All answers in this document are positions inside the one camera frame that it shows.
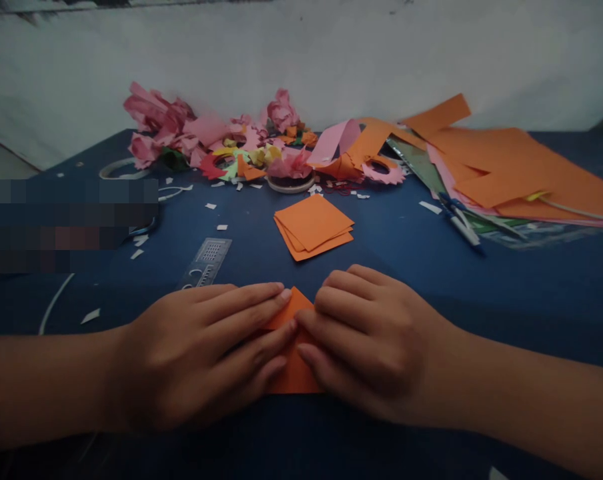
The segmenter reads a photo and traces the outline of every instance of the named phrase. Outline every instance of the metal ruler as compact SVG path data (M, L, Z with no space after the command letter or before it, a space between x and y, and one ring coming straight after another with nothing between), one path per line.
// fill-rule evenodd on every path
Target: metal ruler
M229 239L207 238L204 240L199 247L197 256L186 269L175 290L212 285L231 243L233 241Z

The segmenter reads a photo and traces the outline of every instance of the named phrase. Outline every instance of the hand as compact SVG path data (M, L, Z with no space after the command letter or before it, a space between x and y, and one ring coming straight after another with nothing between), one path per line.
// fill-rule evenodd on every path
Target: hand
M296 322L248 341L289 301L281 283L212 285L166 295L116 329L110 430L204 426L261 397L286 364Z
M407 285L359 265L333 271L315 309L296 318L322 347L298 349L326 391L394 423L446 423L462 330Z

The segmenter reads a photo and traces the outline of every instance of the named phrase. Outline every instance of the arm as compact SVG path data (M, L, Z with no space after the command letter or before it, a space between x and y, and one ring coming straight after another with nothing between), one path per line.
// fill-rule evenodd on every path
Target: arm
M493 342L444 319L408 286L333 272L299 322L299 353L328 391L388 421L464 429L603 478L603 368Z
M228 353L290 298L280 283L167 295L129 325L0 337L0 449L92 431L211 423L261 397L292 321Z

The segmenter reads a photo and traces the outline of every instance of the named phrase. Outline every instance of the blue table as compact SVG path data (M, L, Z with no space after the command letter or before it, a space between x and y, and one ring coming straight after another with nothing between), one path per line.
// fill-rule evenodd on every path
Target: blue table
M95 178L126 157L131 131L40 174L36 181ZM535 133L535 138L603 177L603 133ZM152 175L163 178L167 172ZM327 195L355 221L355 241L295 263L273 213L302 198L262 189L210 188L189 171L172 186L195 183L165 202L161 225L143 245L124 243L111 263L78 273L60 296L46 334L92 332L129 323L171 292L206 237L233 239L216 283L282 281L313 299L333 269L360 263L405 281L453 323L519 347L603 366L603 232L533 251L485 242L475 254L415 177L372 187L368 200ZM217 204L209 210L206 203ZM219 224L229 225L217 232ZM0 280L0 334L36 334L64 275ZM80 325L101 308L100 318ZM268 397L204 432L155 437L78 437L21 449L6 478L573 478L497 441L453 431L388 425L326 395Z

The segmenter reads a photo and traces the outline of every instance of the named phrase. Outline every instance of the finger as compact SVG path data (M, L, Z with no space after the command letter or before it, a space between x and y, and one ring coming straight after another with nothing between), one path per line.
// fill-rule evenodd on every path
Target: finger
M219 297L224 293L228 293L230 291L236 290L237 287L235 285L227 284L227 285L208 285L206 287L197 287L183 290L183 292L187 295L191 295L192 301L194 303L201 303L207 300L213 299L215 297Z
M333 287L320 288L315 296L315 310L366 333L376 327L372 302Z
M357 275L358 277L369 281L370 283L374 283L375 285L388 286L397 282L397 280L389 277L388 275L384 275L383 273L368 267L362 267L361 265L351 265L351 267L346 271L348 273L352 273L353 275Z
M291 320L283 327L262 335L222 359L213 368L213 374L218 381L212 388L212 396L221 395L247 381L281 352L296 332L297 322Z
M341 270L333 270L322 285L352 293L366 300L374 300L376 286L368 280Z
M370 387L342 364L309 343L300 343L297 351L312 370L317 383L327 392L376 417L382 416L382 402Z
M366 379L375 379L379 368L375 362L377 355L370 337L312 310L300 310L295 318L315 340L346 365Z
M245 385L218 399L213 405L195 418L198 427L207 427L212 423L231 415L264 396L272 381L285 368L286 357L278 356L266 363Z
M266 325L288 304L290 297L291 291L286 289L270 300L210 325L206 335L210 338L213 355L221 357L240 341Z
M205 302L205 309L209 313L207 316L208 324L215 323L234 313L246 310L253 305L257 305L269 298L278 295L283 290L281 283L258 283L256 285L247 285L219 295Z

